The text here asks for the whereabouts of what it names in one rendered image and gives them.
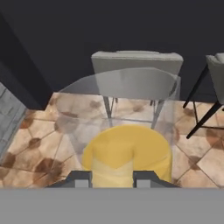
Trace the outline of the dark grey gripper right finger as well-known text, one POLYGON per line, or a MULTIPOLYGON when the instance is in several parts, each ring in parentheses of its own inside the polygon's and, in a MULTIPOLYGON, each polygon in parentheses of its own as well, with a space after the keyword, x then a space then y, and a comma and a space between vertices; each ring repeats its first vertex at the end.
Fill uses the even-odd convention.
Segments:
POLYGON ((154 171, 133 171, 133 187, 139 188, 140 186, 149 188, 175 187, 174 184, 160 179, 154 171))

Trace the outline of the dark kitchen island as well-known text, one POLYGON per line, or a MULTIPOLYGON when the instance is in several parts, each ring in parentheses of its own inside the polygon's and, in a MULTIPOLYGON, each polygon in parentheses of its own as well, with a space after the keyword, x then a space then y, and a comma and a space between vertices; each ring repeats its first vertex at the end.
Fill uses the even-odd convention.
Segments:
POLYGON ((179 53, 185 100, 224 53, 224 0, 0 0, 0 81, 29 109, 93 72, 97 51, 179 53))

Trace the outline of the clear pitcher with yellow drink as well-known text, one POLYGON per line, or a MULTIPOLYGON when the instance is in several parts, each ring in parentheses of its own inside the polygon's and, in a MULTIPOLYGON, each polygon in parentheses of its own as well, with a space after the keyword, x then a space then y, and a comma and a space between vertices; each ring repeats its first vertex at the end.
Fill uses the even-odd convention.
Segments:
POLYGON ((92 172, 93 188, 133 188, 133 171, 172 182, 174 120, 151 127, 158 102, 150 68, 96 73, 59 92, 57 124, 73 146, 77 171, 92 172))

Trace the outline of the grey stool with black legs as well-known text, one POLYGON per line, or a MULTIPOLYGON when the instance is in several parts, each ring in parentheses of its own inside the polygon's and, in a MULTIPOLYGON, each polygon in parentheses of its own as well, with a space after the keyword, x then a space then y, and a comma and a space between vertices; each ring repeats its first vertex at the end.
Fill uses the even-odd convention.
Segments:
POLYGON ((184 109, 186 108, 187 104, 190 102, 190 100, 195 95, 201 82, 205 79, 207 74, 210 74, 211 79, 212 79, 213 89, 214 89, 214 92, 216 95, 216 102, 204 114, 204 116, 200 120, 198 120, 197 109, 196 109, 196 106, 194 105, 195 101, 192 102, 192 104, 194 105, 193 112, 195 115, 196 125, 186 136, 187 139, 189 139, 200 128, 211 129, 212 126, 205 126, 204 123, 209 118, 211 118, 220 108, 222 108, 222 110, 224 111, 224 52, 216 53, 215 55, 207 55, 206 56, 206 66, 203 69, 203 71, 201 72, 196 83, 194 84, 187 99, 185 100, 185 103, 183 105, 184 109))

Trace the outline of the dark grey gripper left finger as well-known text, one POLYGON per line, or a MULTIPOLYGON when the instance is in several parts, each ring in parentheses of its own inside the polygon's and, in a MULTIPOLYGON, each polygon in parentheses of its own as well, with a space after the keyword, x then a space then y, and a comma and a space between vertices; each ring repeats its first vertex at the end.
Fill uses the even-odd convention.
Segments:
POLYGON ((91 171, 71 171, 67 177, 61 181, 53 183, 48 188, 91 188, 92 172, 91 171))

